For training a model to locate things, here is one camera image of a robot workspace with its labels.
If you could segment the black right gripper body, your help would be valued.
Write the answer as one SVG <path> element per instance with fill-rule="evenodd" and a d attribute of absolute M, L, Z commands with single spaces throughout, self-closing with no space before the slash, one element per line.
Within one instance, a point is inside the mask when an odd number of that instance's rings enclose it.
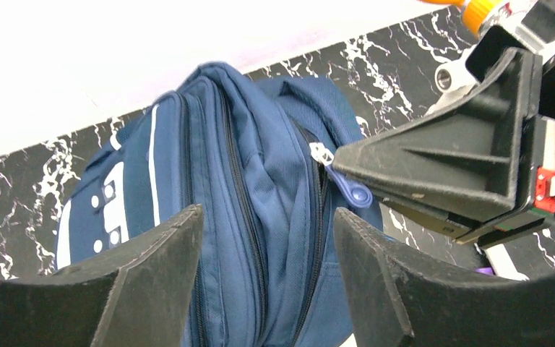
<path fill-rule="evenodd" d="M 515 208 L 461 236 L 492 247 L 555 226 L 555 1 L 503 1 L 487 18 L 465 63 L 481 80 L 507 48 L 542 59 L 534 69 L 530 107 L 522 122 Z"/>

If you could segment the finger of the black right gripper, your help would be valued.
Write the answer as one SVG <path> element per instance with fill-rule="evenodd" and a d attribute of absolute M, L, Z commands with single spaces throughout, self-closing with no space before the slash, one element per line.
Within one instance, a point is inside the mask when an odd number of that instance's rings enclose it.
<path fill-rule="evenodd" d="M 486 222 L 515 208 L 522 123 L 540 56 L 508 48 L 468 95 L 397 129 L 340 147 L 333 165 L 389 192 Z"/>
<path fill-rule="evenodd" d="M 420 226 L 458 239 L 482 226 L 483 221 L 460 201 L 415 200 L 410 198 L 383 198 L 382 203 Z"/>

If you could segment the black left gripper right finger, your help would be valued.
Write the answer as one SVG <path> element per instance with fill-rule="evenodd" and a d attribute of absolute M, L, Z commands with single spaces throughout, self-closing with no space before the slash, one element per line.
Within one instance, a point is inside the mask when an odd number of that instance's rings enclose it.
<path fill-rule="evenodd" d="M 334 238 L 359 346 L 555 346 L 555 274 L 516 281 L 467 270 L 345 208 Z"/>

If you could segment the navy blue student backpack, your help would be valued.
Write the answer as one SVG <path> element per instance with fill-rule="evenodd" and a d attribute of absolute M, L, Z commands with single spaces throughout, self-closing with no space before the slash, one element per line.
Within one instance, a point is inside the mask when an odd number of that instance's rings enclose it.
<path fill-rule="evenodd" d="M 203 206 L 182 346 L 339 346 L 353 332 L 333 241 L 344 207 L 378 204 L 314 158 L 362 139 L 325 77 L 253 81 L 204 64 L 111 136 L 63 207 L 56 267 L 71 267 Z"/>

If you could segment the white rectangular box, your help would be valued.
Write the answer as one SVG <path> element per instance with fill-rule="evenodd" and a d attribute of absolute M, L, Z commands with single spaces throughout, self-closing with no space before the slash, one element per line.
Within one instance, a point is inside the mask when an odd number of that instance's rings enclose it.
<path fill-rule="evenodd" d="M 510 280 L 530 280 L 526 274 L 521 273 L 515 267 L 505 245 L 499 244 L 489 247 L 484 249 L 484 253 L 495 275 Z"/>

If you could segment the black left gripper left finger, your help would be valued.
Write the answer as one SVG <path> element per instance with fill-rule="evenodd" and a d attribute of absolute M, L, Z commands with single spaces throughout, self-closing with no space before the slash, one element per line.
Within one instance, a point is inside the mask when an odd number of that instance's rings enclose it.
<path fill-rule="evenodd" d="M 178 346 L 202 232 L 191 205 L 53 275 L 0 280 L 0 346 Z"/>

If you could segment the white PVC pipe frame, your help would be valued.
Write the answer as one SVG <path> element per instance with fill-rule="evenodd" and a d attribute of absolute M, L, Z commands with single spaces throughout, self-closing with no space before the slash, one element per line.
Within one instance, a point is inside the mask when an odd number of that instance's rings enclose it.
<path fill-rule="evenodd" d="M 436 68 L 434 80 L 442 95 L 434 105 L 428 108 L 426 116 L 458 102 L 479 84 L 465 65 L 472 50 L 472 48 L 467 48 L 460 58 L 443 63 Z"/>

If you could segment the orange pipe valve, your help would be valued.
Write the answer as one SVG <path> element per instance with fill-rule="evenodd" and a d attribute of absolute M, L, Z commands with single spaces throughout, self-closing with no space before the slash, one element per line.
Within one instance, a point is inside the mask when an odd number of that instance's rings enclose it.
<path fill-rule="evenodd" d="M 501 0 L 420 0 L 420 2 L 460 8 L 463 24 L 475 36 L 481 34 L 481 28 L 489 15 L 503 3 Z"/>

